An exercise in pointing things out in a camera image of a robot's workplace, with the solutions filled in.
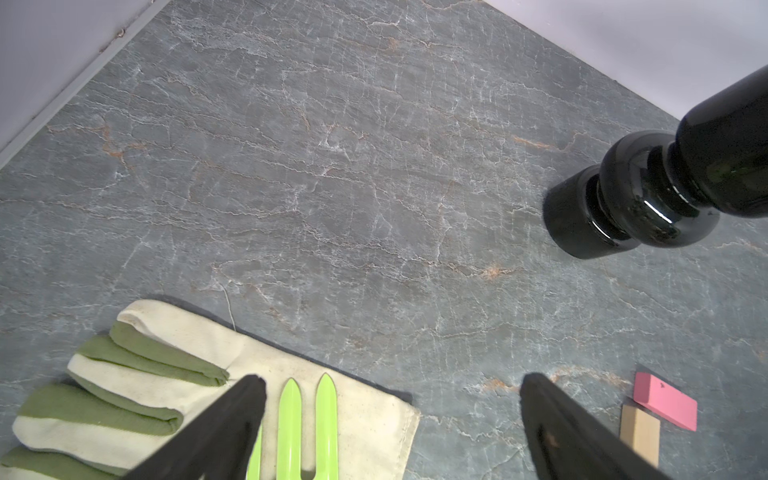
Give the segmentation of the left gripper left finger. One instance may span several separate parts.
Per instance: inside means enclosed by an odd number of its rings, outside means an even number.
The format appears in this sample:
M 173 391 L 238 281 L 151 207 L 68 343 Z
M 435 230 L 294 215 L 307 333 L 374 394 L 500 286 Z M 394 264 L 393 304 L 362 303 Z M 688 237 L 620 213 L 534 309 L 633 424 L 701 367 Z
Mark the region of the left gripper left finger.
M 266 382 L 248 375 L 127 479 L 244 479 L 264 416 Z

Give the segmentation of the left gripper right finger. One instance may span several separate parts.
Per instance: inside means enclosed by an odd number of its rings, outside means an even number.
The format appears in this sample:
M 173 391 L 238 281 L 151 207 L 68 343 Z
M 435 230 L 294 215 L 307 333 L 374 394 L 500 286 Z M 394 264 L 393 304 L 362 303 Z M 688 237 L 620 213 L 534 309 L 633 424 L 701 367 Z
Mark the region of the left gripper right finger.
M 664 479 L 545 375 L 524 376 L 520 407 L 540 479 Z

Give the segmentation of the natural wood block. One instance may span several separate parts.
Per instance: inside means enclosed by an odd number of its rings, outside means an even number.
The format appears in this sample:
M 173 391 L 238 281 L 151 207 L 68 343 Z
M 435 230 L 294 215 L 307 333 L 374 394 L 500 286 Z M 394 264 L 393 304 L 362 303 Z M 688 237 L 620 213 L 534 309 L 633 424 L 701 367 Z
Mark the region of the natural wood block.
M 654 467 L 659 466 L 660 435 L 659 419 L 633 405 L 622 406 L 620 439 Z

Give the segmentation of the pink block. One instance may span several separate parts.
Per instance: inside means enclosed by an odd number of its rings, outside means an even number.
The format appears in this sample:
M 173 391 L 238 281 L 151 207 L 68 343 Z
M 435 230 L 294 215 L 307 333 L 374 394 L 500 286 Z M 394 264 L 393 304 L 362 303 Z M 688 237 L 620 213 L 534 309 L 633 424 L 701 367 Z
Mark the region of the pink block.
M 697 430 L 698 402 L 651 373 L 635 374 L 633 400 L 680 428 Z

